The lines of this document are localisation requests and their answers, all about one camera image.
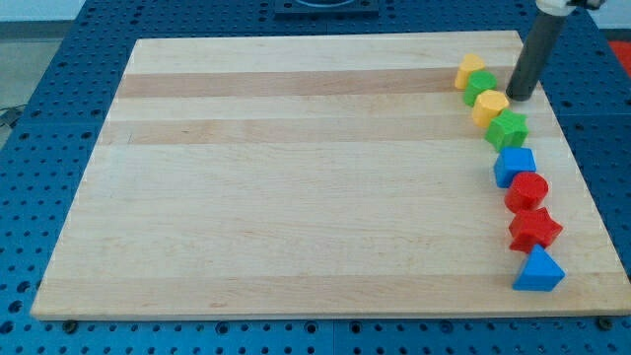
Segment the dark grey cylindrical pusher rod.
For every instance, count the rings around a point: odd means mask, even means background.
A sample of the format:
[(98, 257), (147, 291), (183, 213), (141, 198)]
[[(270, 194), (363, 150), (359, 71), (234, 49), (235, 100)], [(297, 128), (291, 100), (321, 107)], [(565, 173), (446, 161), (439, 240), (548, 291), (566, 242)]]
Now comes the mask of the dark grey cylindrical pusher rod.
[(530, 99), (565, 22), (566, 16), (537, 12), (506, 89), (511, 100)]

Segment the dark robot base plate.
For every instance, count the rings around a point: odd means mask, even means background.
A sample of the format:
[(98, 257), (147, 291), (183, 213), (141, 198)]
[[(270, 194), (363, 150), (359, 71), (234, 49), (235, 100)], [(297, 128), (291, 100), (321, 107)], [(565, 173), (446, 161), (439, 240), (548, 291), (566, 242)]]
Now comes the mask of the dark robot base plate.
[(274, 17), (377, 15), (380, 0), (275, 0)]

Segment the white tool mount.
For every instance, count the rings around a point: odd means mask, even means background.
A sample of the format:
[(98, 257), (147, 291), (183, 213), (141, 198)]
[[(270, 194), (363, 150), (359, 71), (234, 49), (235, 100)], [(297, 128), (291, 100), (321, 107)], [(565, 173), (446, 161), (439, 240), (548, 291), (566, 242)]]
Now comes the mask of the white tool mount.
[(535, 0), (535, 4), (547, 15), (566, 17), (578, 7), (598, 10), (604, 4), (604, 0)]

